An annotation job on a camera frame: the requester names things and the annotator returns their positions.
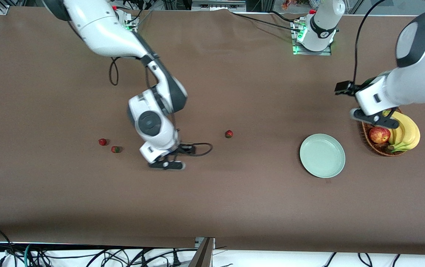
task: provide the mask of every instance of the wicker basket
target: wicker basket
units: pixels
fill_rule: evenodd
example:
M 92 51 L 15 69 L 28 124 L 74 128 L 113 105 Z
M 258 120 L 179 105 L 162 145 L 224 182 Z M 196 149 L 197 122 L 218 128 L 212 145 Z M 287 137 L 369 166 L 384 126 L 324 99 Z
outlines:
M 396 112 L 402 113 L 400 108 L 397 108 Z M 396 151 L 392 153 L 390 150 L 387 149 L 387 147 L 389 146 L 388 142 L 385 142 L 383 144 L 375 144 L 374 142 L 372 142 L 372 140 L 369 137 L 369 131 L 372 128 L 374 128 L 373 125 L 363 123 L 363 122 L 358 122 L 358 126 L 360 128 L 360 134 L 361 134 L 362 140 L 365 142 L 367 147 L 373 152 L 385 157 L 395 157 L 405 153 L 404 151 Z

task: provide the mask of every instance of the red apple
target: red apple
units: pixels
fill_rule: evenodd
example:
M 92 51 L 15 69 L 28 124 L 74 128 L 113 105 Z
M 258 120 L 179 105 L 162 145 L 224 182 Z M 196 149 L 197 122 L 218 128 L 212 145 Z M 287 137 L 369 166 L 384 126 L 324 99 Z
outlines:
M 383 144 L 389 141 L 391 132 L 386 128 L 374 127 L 369 131 L 369 137 L 376 144 Z

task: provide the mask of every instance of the cable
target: cable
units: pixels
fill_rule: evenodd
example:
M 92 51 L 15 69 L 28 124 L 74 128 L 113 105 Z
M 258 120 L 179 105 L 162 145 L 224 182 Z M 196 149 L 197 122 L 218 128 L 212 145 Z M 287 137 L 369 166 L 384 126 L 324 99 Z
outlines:
M 135 261 L 138 260 L 140 257 L 142 257 L 142 255 L 144 255 L 145 253 L 149 252 L 150 250 L 152 250 L 151 248 L 144 248 L 142 251 L 138 252 L 138 254 L 135 255 L 135 257 L 133 257 L 132 261 L 129 262 L 129 264 L 126 265 L 126 267 L 130 267 L 132 265 L 134 265 Z
M 77 37 L 79 37 L 79 39 L 82 40 L 82 37 L 80 36 L 79 32 L 77 32 L 76 29 L 74 29 L 74 27 L 72 26 L 72 24 L 70 22 L 67 22 L 67 24 L 69 25 L 70 29 L 77 35 Z
M 202 157 L 202 156 L 209 154 L 213 150 L 213 145 L 210 144 L 210 143 L 205 143 L 205 142 L 203 142 L 203 143 L 193 143 L 191 145 L 192 146 L 207 145 L 209 147 L 209 150 L 207 150 L 206 152 L 201 153 L 201 154 L 186 153 L 181 149 L 181 147 L 179 147 L 178 150 L 179 150 L 180 153 L 183 153 L 183 154 L 190 156 L 190 157 Z
M 111 57 L 112 62 L 111 62 L 111 66 L 109 67 L 109 81 L 111 82 L 111 84 L 113 86 L 116 86 L 119 84 L 119 68 L 117 68 L 117 64 L 115 63 L 115 61 L 117 61 L 117 59 L 119 59 L 120 57 L 117 56 L 116 58 Z M 112 67 L 115 67 L 115 73 L 116 73 L 116 79 L 115 82 L 112 80 Z
M 336 256 L 337 252 L 333 252 L 333 254 L 331 254 L 331 257 L 329 258 L 328 262 L 323 266 L 323 267 L 329 267 L 331 261 L 333 260 L 333 258 Z
M 161 256 L 161 257 L 164 258 L 165 260 L 167 260 L 167 267 L 170 267 L 170 261 L 168 260 L 168 258 L 165 257 L 165 256 Z
M 395 256 L 394 261 L 392 262 L 392 267 L 395 267 L 395 263 L 397 262 L 400 256 L 401 254 L 397 254 L 397 256 Z
M 28 250 L 30 249 L 31 244 L 26 246 L 26 249 L 24 250 L 24 267 L 28 267 Z
M 280 13 L 274 11 L 274 10 L 270 10 L 267 13 L 275 14 L 275 15 L 279 16 L 282 20 L 285 20 L 286 22 L 293 22 L 294 20 L 299 19 L 299 17 L 297 17 L 296 19 L 289 20 L 286 17 L 282 16 L 282 14 L 280 14 Z
M 366 15 L 362 18 L 362 21 L 359 25 L 358 28 L 358 33 L 356 34 L 356 42 L 355 42 L 355 73 L 353 75 L 353 84 L 356 82 L 356 73 L 357 73 L 357 69 L 358 69 L 358 41 L 359 41 L 359 35 L 360 35 L 360 31 L 362 29 L 362 25 L 364 24 L 366 18 L 369 16 L 369 14 L 372 12 L 373 9 L 375 9 L 375 7 L 377 7 L 378 5 L 380 5 L 382 2 L 384 2 L 385 0 L 379 0 L 378 2 L 376 2 L 366 13 Z
M 239 17 L 245 17 L 246 19 L 249 19 L 249 20 L 255 20 L 256 22 L 262 22 L 262 23 L 269 24 L 269 25 L 272 25 L 272 26 L 275 26 L 275 27 L 280 27 L 280 28 L 283 28 L 283 29 L 291 30 L 293 32 L 300 32 L 299 29 L 292 29 L 290 27 L 285 27 L 285 26 L 282 26 L 282 25 L 278 25 L 278 24 L 274 24 L 274 23 L 270 23 L 270 22 L 265 22 L 263 20 L 257 20 L 257 19 L 255 19 L 253 17 L 247 17 L 247 16 L 244 16 L 244 15 L 241 15 L 241 14 L 237 14 L 237 13 L 233 13 L 233 12 L 232 12 L 232 14 L 234 14 L 236 16 L 239 16 Z
M 56 258 L 56 259 L 63 259 L 63 258 L 82 258 L 82 257 L 92 257 L 95 256 L 97 254 L 91 254 L 91 255 L 82 255 L 82 256 L 72 256 L 72 257 L 53 257 L 53 256 L 48 256 L 45 254 L 46 258 Z
M 195 249 L 195 248 L 185 248 L 185 249 L 183 249 L 183 250 L 176 250 L 176 252 L 183 252 L 183 251 L 196 251 L 196 250 L 197 250 L 197 249 Z M 146 265 L 147 265 L 149 262 L 151 262 L 152 260 L 156 260 L 157 258 L 162 257 L 162 256 L 167 255 L 167 254 L 170 254 L 170 253 L 173 253 L 173 251 L 165 252 L 165 253 L 160 254 L 160 255 L 158 255 L 158 256 L 152 257 L 152 258 L 148 259 L 145 263 L 143 263 L 140 267 L 146 267 Z
M 96 258 L 98 258 L 100 255 L 104 254 L 104 252 L 106 252 L 107 250 L 102 250 L 101 252 L 97 253 L 92 259 L 89 260 L 89 262 L 87 263 L 86 267 L 89 267 L 89 265 L 92 264 L 92 262 L 94 262 L 94 260 Z
M 142 11 L 143 11 L 143 10 L 140 10 L 140 12 L 138 12 L 138 14 L 136 15 L 136 17 L 134 17 L 134 18 L 133 18 L 133 19 L 131 19 L 131 20 L 127 20 L 126 22 L 127 22 L 127 23 L 130 23 L 130 22 L 133 22 L 134 20 L 138 19 L 138 17 L 140 17 L 140 14 L 142 13 Z
M 370 260 L 370 257 L 369 257 L 369 254 L 367 254 L 367 253 L 365 253 L 365 255 L 366 255 L 366 257 L 367 257 L 367 259 L 369 260 L 369 264 L 367 264 L 362 258 L 361 258 L 361 256 L 360 256 L 360 253 L 358 253 L 358 257 L 359 257 L 359 260 L 364 264 L 364 265 L 366 265 L 367 267 L 372 267 L 372 260 Z
M 8 245 L 9 245 L 9 247 L 11 249 L 11 251 L 13 252 L 13 254 L 15 254 L 15 251 L 13 249 L 13 245 L 12 245 L 11 241 L 9 240 L 9 238 L 1 230 L 0 230 L 0 234 L 3 236 L 3 238 L 5 238 L 6 242 L 8 243 Z M 14 259 L 14 265 L 15 265 L 15 267 L 17 267 L 18 266 L 18 261 L 16 260 L 16 257 L 13 257 L 13 259 Z

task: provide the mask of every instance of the bunch of bananas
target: bunch of bananas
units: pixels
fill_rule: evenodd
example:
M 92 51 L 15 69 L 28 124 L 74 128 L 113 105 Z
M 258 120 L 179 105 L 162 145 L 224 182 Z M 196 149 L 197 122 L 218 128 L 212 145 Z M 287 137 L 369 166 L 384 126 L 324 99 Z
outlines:
M 382 113 L 387 116 L 390 111 L 385 110 Z M 399 122 L 397 129 L 391 130 L 391 137 L 389 138 L 389 150 L 391 152 L 407 151 L 416 147 L 420 142 L 420 130 L 414 121 L 407 115 L 399 112 L 392 114 L 392 119 Z

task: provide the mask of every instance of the plate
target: plate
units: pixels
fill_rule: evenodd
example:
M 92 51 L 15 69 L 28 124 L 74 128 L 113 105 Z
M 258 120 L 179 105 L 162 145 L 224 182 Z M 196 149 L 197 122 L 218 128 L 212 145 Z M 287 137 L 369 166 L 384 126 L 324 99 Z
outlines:
M 300 159 L 304 168 L 319 178 L 337 176 L 345 167 L 345 151 L 341 144 L 329 135 L 317 133 L 307 137 L 300 147 Z

